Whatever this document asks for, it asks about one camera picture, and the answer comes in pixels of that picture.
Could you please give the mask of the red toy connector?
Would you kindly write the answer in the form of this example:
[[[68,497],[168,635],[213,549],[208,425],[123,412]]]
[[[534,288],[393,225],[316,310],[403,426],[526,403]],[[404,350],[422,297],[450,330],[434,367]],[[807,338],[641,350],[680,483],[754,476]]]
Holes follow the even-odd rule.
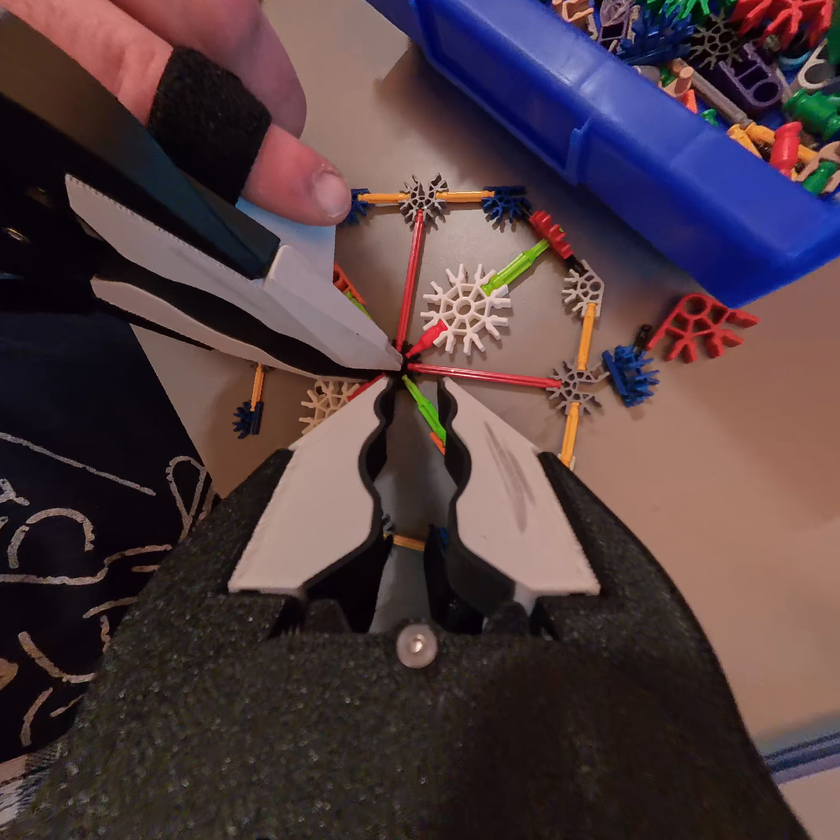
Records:
[[[732,328],[750,329],[760,318],[748,311],[729,308],[704,293],[692,293],[679,299],[664,321],[651,334],[644,348],[652,351],[662,341],[670,342],[664,361],[697,361],[699,351],[708,358],[721,357],[727,349],[743,344],[743,337]]]

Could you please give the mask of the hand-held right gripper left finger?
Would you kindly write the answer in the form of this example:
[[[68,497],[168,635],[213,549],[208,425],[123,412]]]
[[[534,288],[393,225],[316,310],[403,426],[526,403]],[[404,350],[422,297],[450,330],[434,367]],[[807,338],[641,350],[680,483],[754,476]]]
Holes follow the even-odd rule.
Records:
[[[375,478],[393,379],[376,379],[298,440],[232,576],[230,592],[303,597],[382,536]]]

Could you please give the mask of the colourful toy wheel model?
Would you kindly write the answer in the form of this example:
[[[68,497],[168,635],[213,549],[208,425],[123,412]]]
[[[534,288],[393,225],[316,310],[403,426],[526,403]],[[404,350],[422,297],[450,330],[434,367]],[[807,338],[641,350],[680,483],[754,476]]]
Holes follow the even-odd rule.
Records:
[[[578,427],[585,411],[585,401],[591,397],[581,392],[581,386],[597,383],[604,376],[591,368],[590,358],[605,283],[585,261],[577,258],[562,227],[548,213],[532,209],[527,188],[522,185],[452,191],[441,175],[436,175],[428,183],[414,176],[411,183],[405,183],[404,188],[397,192],[372,192],[358,188],[353,189],[351,195],[350,211],[344,219],[346,224],[357,223],[372,207],[398,207],[413,231],[395,338],[396,348],[402,352],[407,368],[425,375],[505,382],[545,390],[550,398],[558,401],[558,409],[565,416],[559,458],[572,468]],[[486,220],[495,227],[525,223],[536,235],[537,241],[500,271],[485,271],[478,266],[475,273],[469,275],[463,265],[456,272],[448,270],[448,288],[434,283],[433,292],[424,296],[432,309],[422,314],[426,319],[423,337],[414,345],[409,345],[407,329],[413,312],[426,228],[435,226],[451,206],[473,205],[480,206]],[[484,352],[483,335],[499,340],[499,328],[507,327],[508,318],[497,314],[497,311],[511,308],[511,284],[529,271],[539,257],[549,252],[557,256],[566,268],[562,289],[565,310],[581,321],[578,348],[572,362],[565,365],[565,373],[539,378],[487,371],[446,372],[442,368],[416,362],[418,356],[432,347],[443,348],[451,354],[459,344],[465,355],[469,355],[473,349]]]

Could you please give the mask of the black printed t-shirt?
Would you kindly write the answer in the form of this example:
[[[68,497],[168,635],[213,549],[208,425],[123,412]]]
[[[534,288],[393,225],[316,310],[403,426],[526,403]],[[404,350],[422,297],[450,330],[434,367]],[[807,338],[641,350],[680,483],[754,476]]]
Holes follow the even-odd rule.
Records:
[[[124,614],[216,496],[126,323],[1,319],[1,760],[60,738]]]

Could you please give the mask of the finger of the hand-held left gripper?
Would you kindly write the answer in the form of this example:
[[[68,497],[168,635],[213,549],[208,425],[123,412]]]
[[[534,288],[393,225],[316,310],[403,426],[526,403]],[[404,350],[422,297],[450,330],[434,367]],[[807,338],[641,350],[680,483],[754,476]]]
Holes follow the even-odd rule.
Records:
[[[320,236],[244,203],[251,212],[244,220],[254,220],[257,233],[291,234],[266,275],[252,280],[73,175],[66,175],[66,190],[74,213],[113,249],[95,277],[146,289],[210,326],[244,325],[250,316],[342,366],[403,367],[385,333],[326,274],[334,233]]]
[[[170,334],[180,340],[201,345],[272,369],[284,370],[313,379],[363,381],[385,368],[354,369],[334,362],[321,352],[291,337],[273,333],[262,323],[245,316],[245,324],[216,327],[197,320],[171,302],[128,282],[94,277],[93,294],[118,314],[145,329]]]

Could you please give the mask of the plaid flannel shirt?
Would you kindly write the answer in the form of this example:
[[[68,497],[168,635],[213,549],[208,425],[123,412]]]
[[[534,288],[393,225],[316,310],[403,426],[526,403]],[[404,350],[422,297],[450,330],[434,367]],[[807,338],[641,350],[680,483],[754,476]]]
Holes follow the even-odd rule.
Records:
[[[12,836],[13,826],[30,808],[53,764],[67,753],[61,738],[31,752],[1,763],[1,838]]]

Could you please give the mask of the person's left hand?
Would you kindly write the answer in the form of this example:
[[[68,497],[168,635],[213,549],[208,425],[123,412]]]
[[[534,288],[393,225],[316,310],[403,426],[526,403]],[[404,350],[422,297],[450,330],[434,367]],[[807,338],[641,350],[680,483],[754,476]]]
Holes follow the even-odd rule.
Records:
[[[10,1],[2,8],[68,54],[142,123],[174,47],[231,71],[271,123],[245,199],[308,225],[343,221],[350,189],[337,167],[301,142],[308,107],[276,30],[257,1]]]

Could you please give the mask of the blue plastic bin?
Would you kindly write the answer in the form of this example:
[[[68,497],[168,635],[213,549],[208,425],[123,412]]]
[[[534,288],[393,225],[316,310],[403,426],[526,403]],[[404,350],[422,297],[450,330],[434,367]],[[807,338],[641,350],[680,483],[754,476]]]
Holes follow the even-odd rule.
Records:
[[[370,5],[565,181],[730,307],[838,258],[838,202],[774,173],[540,3]]]

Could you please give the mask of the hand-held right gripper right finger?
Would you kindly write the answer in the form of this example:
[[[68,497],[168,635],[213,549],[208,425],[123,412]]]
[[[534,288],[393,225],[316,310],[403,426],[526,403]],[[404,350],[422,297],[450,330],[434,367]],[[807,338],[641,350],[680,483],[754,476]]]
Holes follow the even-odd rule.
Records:
[[[538,448],[453,379],[437,384],[455,483],[445,564],[462,599],[598,595]]]

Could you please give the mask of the pile of colourful toy pieces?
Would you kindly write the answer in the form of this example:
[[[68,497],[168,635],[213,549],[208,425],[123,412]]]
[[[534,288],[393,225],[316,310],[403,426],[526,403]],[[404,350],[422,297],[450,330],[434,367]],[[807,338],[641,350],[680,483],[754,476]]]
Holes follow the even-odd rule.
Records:
[[[838,1],[541,5],[788,181],[838,201]]]

